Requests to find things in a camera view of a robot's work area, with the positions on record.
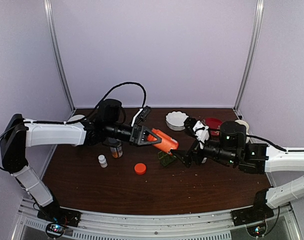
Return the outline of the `orange pill bottle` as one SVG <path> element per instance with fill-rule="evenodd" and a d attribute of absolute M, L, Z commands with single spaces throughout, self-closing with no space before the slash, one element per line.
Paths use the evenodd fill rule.
<path fill-rule="evenodd" d="M 159 129 L 153 128 L 152 132 L 156 134 L 158 137 L 162 138 L 161 143 L 153 144 L 153 146 L 163 151 L 164 153 L 167 153 L 168 155 L 172 156 L 173 154 L 171 151 L 178 149 L 179 142 Z"/>

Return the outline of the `green weekly pill organizer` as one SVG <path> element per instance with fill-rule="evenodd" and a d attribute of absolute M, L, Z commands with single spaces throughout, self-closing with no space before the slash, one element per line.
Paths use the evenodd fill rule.
<path fill-rule="evenodd" d="M 163 151 L 158 153 L 158 160 L 162 167 L 167 167 L 176 161 L 176 157 L 173 155 L 169 155 Z"/>

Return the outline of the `grey lid pill bottle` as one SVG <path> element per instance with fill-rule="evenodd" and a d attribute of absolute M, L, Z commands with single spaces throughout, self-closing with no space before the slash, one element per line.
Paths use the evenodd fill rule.
<path fill-rule="evenodd" d="M 122 143 L 120 141 L 111 142 L 110 150 L 111 150 L 112 156 L 116 159 L 122 157 L 122 155 L 123 155 Z"/>

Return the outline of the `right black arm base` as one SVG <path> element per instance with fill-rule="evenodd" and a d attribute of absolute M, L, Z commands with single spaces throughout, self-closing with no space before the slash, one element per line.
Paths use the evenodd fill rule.
<path fill-rule="evenodd" d="M 274 216 L 274 211 L 267 205 L 268 189 L 255 194 L 253 205 L 231 211 L 234 226 L 247 225 L 247 233 L 254 238 L 262 238 L 269 232 L 266 220 Z"/>

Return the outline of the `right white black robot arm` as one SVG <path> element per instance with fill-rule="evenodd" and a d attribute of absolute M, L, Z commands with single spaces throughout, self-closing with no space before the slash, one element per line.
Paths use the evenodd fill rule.
<path fill-rule="evenodd" d="M 304 148 L 280 147 L 266 139 L 261 143 L 250 143 L 246 126 L 236 121 L 221 124 L 218 140 L 211 139 L 210 128 L 199 120 L 189 117 L 184 126 L 195 141 L 189 150 L 172 150 L 171 153 L 186 167 L 192 162 L 200 164 L 211 159 L 247 174 L 304 172 Z M 301 197 L 304 197 L 304 175 L 284 185 L 257 192 L 248 216 L 258 221 L 275 208 Z"/>

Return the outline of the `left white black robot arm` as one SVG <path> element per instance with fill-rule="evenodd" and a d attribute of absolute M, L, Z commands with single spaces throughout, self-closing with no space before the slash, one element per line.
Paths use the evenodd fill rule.
<path fill-rule="evenodd" d="M 58 201 L 29 165 L 25 150 L 42 145 L 92 146 L 107 138 L 149 146 L 162 139 L 145 126 L 119 123 L 122 104 L 116 99 L 106 99 L 98 104 L 93 120 L 77 115 L 68 122 L 46 122 L 24 119 L 13 115 L 5 132 L 0 136 L 3 170 L 14 176 L 39 204 L 40 210 L 53 222 L 59 222 L 64 212 Z"/>

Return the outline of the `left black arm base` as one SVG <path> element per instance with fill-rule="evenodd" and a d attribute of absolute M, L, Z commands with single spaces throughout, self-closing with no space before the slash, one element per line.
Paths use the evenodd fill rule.
<path fill-rule="evenodd" d="M 39 219 L 48 221 L 45 227 L 45 234 L 50 240 L 57 240 L 62 237 L 69 227 L 77 227 L 81 219 L 81 212 L 62 208 L 53 195 L 53 200 L 46 206 L 40 205 L 36 200 L 35 204 L 38 206 Z"/>

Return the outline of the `white fluted ceramic bowl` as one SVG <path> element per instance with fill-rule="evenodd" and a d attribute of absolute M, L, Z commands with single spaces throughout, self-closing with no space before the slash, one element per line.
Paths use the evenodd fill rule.
<path fill-rule="evenodd" d="M 173 131 L 184 130 L 184 122 L 187 118 L 188 115 L 181 111 L 169 112 L 165 117 L 167 126 Z"/>

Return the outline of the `red floral plate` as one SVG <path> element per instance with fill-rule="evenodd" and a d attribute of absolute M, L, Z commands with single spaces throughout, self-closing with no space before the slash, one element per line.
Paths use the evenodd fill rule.
<path fill-rule="evenodd" d="M 222 124 L 222 121 L 217 118 L 207 117 L 205 119 L 205 123 L 210 128 L 210 133 L 212 136 L 219 136 L 220 133 L 220 126 Z"/>

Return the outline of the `small white pill bottle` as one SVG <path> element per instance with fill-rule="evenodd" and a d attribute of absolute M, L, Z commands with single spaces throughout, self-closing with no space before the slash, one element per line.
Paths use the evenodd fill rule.
<path fill-rule="evenodd" d="M 106 157 L 103 154 L 98 156 L 98 162 L 102 168 L 106 168 L 108 166 Z"/>

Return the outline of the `cream ceramic mug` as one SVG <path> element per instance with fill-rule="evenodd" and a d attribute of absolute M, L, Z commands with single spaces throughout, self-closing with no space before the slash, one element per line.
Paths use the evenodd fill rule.
<path fill-rule="evenodd" d="M 237 119 L 237 120 L 235 120 L 235 122 L 238 123 L 238 124 L 240 124 L 240 125 L 245 126 L 246 131 L 247 132 L 249 131 L 249 124 L 246 121 L 243 121 L 241 119 Z"/>

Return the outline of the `paper cup with orange contents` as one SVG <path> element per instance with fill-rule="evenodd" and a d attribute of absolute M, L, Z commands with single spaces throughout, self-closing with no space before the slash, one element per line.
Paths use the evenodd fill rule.
<path fill-rule="evenodd" d="M 68 119 L 68 122 L 74 122 L 83 119 L 85 116 L 82 114 L 74 115 Z"/>

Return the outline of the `front aluminium rail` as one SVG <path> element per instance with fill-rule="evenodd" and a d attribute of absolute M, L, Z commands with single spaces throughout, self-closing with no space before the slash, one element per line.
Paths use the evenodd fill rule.
<path fill-rule="evenodd" d="M 16 215 L 10 240 L 50 240 L 45 229 L 48 221 L 37 218 L 31 199 L 24 198 Z M 58 240 L 302 240 L 290 204 L 275 216 L 261 222 L 236 226 L 231 210 L 175 215 L 124 215 L 77 210 L 81 213 L 77 227 L 69 226 Z M 263 237 L 249 231 L 266 223 Z"/>

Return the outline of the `right aluminium frame post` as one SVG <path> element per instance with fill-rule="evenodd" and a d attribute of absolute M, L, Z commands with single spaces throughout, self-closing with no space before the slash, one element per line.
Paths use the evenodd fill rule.
<path fill-rule="evenodd" d="M 254 61 L 254 55 L 257 48 L 261 26 L 263 21 L 263 14 L 264 14 L 264 0 L 257 0 L 256 1 L 256 10 L 253 20 L 253 27 L 252 27 L 252 34 L 250 39 L 249 50 L 246 58 L 245 68 L 243 71 L 241 84 L 239 87 L 238 95 L 234 104 L 234 111 L 239 115 L 240 114 L 240 106 L 241 102 L 245 93 L 246 85 L 249 80 L 250 71 L 252 68 L 252 64 Z"/>

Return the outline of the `aluminium frame post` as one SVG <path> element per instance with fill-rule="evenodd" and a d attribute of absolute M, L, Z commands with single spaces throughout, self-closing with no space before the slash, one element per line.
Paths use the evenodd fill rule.
<path fill-rule="evenodd" d="M 57 39 L 57 33 L 56 33 L 56 28 L 55 28 L 55 21 L 54 21 L 54 14 L 53 14 L 53 7 L 52 7 L 52 1 L 51 0 L 44 0 L 44 7 L 45 7 L 45 15 L 49 27 L 49 32 L 50 32 L 50 37 L 51 37 L 51 42 L 53 46 L 53 51 L 54 51 L 54 59 L 56 63 L 56 67 L 58 70 L 59 74 L 59 79 L 62 84 L 63 92 L 64 95 L 67 99 L 68 105 L 70 110 L 73 112 L 76 110 L 72 95 L 70 92 L 70 88 L 67 83 L 66 79 L 66 74 L 63 66 L 63 61 L 59 49 L 59 43 Z"/>
<path fill-rule="evenodd" d="M 234 111 L 239 115 L 240 114 L 240 106 L 241 102 L 245 93 L 246 85 L 249 80 L 250 71 L 252 68 L 252 64 L 254 61 L 254 55 L 257 48 L 261 26 L 263 21 L 263 14 L 264 14 L 264 0 L 257 0 L 256 1 L 256 10 L 253 20 L 253 27 L 252 27 L 252 34 L 250 39 L 249 50 L 246 58 L 245 68 L 243 71 L 241 84 L 239 87 L 238 95 L 234 104 Z"/>

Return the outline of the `left aluminium frame post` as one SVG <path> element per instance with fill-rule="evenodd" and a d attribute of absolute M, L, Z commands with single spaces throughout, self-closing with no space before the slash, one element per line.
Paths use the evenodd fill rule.
<path fill-rule="evenodd" d="M 59 49 L 59 43 L 57 39 L 57 33 L 56 33 L 56 28 L 55 28 L 55 21 L 54 21 L 54 14 L 53 14 L 53 7 L 52 7 L 52 1 L 51 0 L 44 0 L 44 7 L 45 7 L 45 15 L 49 27 L 49 32 L 50 32 L 50 37 L 51 37 L 51 42 L 53 46 L 53 51 L 54 51 L 54 59 L 56 63 L 56 67 L 58 70 L 59 74 L 59 79 L 62 84 L 63 92 L 64 95 L 67 99 L 68 105 L 70 110 L 73 112 L 76 110 L 72 95 L 70 92 L 70 88 L 67 83 L 66 79 L 66 74 L 63 66 L 63 61 Z"/>

